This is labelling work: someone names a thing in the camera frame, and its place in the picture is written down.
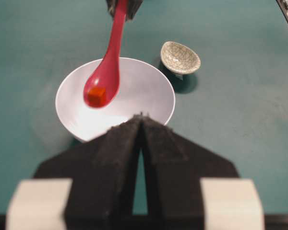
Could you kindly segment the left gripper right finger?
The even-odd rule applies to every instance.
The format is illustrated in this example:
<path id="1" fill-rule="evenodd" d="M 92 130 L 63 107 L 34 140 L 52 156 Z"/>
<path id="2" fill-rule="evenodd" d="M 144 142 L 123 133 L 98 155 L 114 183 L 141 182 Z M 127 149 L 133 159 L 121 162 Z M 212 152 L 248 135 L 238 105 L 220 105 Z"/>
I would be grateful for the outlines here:
<path id="1" fill-rule="evenodd" d="M 204 229 L 200 179 L 238 178 L 235 165 L 146 116 L 141 135 L 148 215 L 163 230 Z"/>

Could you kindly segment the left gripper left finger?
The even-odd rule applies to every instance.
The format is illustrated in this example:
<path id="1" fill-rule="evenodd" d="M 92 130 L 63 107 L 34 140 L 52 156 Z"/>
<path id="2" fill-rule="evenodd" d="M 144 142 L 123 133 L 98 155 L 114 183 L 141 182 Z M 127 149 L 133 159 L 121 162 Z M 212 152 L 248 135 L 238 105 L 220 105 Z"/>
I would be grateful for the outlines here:
<path id="1" fill-rule="evenodd" d="M 35 179 L 70 178 L 63 216 L 70 230 L 113 230 L 132 215 L 141 116 L 40 163 Z"/>

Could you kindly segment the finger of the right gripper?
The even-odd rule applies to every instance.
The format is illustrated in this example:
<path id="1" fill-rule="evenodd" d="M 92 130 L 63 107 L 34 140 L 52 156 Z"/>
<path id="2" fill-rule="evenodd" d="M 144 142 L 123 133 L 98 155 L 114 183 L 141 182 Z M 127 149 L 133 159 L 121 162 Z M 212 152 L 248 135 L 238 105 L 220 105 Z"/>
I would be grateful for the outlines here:
<path id="1" fill-rule="evenodd" d="M 106 0 L 108 12 L 111 16 L 115 15 L 117 0 Z"/>
<path id="2" fill-rule="evenodd" d="M 125 21 L 131 21 L 134 19 L 142 3 L 143 0 L 128 0 Z"/>

